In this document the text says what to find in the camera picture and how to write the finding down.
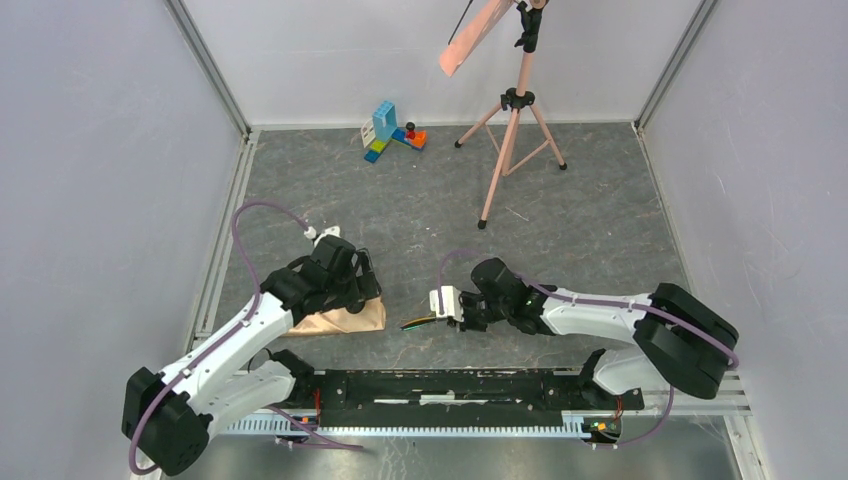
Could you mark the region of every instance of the robotic arm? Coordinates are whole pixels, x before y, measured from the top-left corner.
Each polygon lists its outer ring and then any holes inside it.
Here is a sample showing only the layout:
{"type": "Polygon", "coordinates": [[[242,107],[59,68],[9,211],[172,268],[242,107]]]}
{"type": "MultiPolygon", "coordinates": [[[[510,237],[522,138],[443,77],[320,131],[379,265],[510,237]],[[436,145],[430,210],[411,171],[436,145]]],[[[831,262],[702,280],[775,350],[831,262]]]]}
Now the robotic arm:
{"type": "Polygon", "coordinates": [[[471,280],[480,293],[451,286],[430,292],[437,318],[461,331],[485,331],[490,323],[506,320],[530,335],[583,334],[631,344],[616,352],[596,351],[584,365],[583,374],[591,374],[611,395],[671,384],[712,399],[735,357],[736,329],[674,284],[634,296],[578,294],[526,281],[499,258],[477,265],[471,280]]]}
{"type": "Polygon", "coordinates": [[[156,407],[139,437],[139,448],[166,474],[188,468],[233,422],[289,397],[296,378],[281,360],[234,378],[256,352],[307,315],[338,308],[358,313],[367,300],[380,295],[368,251],[357,250],[337,235],[337,229],[328,230],[316,240],[311,255],[271,273],[261,284],[262,296],[252,318],[244,318],[248,302],[215,335],[158,374],[141,368],[130,377],[121,425],[127,438],[136,433],[154,398],[183,377],[156,407]],[[222,342],[225,335],[230,336],[222,342]],[[198,356],[204,358],[190,367],[198,356]]]}

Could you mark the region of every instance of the gray wall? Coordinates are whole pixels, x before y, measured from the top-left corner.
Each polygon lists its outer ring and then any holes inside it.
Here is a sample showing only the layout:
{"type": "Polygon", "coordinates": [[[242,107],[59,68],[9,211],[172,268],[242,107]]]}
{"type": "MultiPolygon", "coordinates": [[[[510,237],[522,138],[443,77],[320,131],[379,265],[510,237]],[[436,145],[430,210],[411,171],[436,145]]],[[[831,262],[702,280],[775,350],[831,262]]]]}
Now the gray wall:
{"type": "Polygon", "coordinates": [[[0,6],[0,478],[126,478],[238,145],[163,2],[0,6]]]}
{"type": "Polygon", "coordinates": [[[848,468],[846,21],[845,2],[721,2],[646,132],[780,479],[848,468]]]}

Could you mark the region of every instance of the marble-patterned surface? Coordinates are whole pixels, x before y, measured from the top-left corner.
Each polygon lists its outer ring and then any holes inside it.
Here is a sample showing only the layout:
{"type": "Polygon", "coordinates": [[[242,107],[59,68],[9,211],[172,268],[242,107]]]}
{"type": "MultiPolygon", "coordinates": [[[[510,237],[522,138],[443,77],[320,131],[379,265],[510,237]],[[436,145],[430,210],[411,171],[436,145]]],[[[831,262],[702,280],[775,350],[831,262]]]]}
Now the marble-patterned surface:
{"type": "MultiPolygon", "coordinates": [[[[506,323],[487,333],[459,333],[444,324],[398,328],[428,314],[439,260],[473,248],[497,254],[512,269],[577,292],[632,294],[661,281],[684,284],[677,253],[636,137],[627,124],[550,125],[566,161],[550,150],[502,178],[488,227],[477,229],[496,152],[485,131],[461,149],[466,127],[426,128],[424,152],[399,144],[372,165],[355,129],[263,132],[247,198],[287,205],[317,229],[338,224],[342,235],[370,250],[388,312],[385,331],[282,339],[316,368],[556,367],[583,363],[612,341],[522,334],[506,323]]],[[[501,134],[503,127],[493,127],[501,134]]],[[[522,125],[516,160],[544,140],[522,125]]],[[[307,254],[310,244],[285,216],[258,208],[241,222],[260,275],[307,254]]],[[[476,260],[459,258],[446,283],[471,288],[476,260]]],[[[233,254],[216,324],[251,294],[247,270],[233,254]]]]}

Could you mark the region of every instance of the black cable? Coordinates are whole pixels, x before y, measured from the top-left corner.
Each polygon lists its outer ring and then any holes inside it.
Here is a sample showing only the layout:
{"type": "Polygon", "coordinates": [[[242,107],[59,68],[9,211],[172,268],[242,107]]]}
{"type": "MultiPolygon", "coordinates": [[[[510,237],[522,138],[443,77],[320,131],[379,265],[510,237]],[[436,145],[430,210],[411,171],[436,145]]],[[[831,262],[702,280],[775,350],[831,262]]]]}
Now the black cable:
{"type": "MultiPolygon", "coordinates": [[[[268,350],[267,348],[263,348],[262,350],[268,352],[268,358],[271,358],[271,355],[274,354],[273,352],[271,352],[271,350],[268,350]]],[[[247,362],[247,373],[250,373],[250,365],[253,363],[253,360],[256,359],[256,355],[250,357],[250,361],[247,362]]]]}
{"type": "Polygon", "coordinates": [[[471,7],[471,2],[474,0],[468,0],[468,5],[465,6],[465,11],[462,12],[462,16],[459,17],[459,21],[456,22],[456,27],[453,29],[453,33],[451,33],[451,38],[448,40],[448,45],[453,41],[453,36],[456,35],[456,31],[459,30],[459,26],[462,25],[462,19],[465,18],[465,14],[468,13],[468,9],[471,7]]]}

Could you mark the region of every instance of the colorful toy block structure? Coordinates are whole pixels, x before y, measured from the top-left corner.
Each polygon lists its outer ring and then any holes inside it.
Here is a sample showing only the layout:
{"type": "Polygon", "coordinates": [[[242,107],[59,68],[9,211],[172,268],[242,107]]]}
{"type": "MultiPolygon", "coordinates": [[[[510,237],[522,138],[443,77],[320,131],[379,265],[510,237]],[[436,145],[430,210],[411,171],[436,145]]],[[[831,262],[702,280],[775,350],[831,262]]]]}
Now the colorful toy block structure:
{"type": "Polygon", "coordinates": [[[427,143],[427,132],[415,131],[415,124],[406,124],[406,131],[397,126],[397,114],[392,102],[383,102],[362,126],[362,145],[368,148],[365,152],[365,160],[374,163],[380,158],[383,151],[394,140],[419,152],[424,150],[427,143]]]}

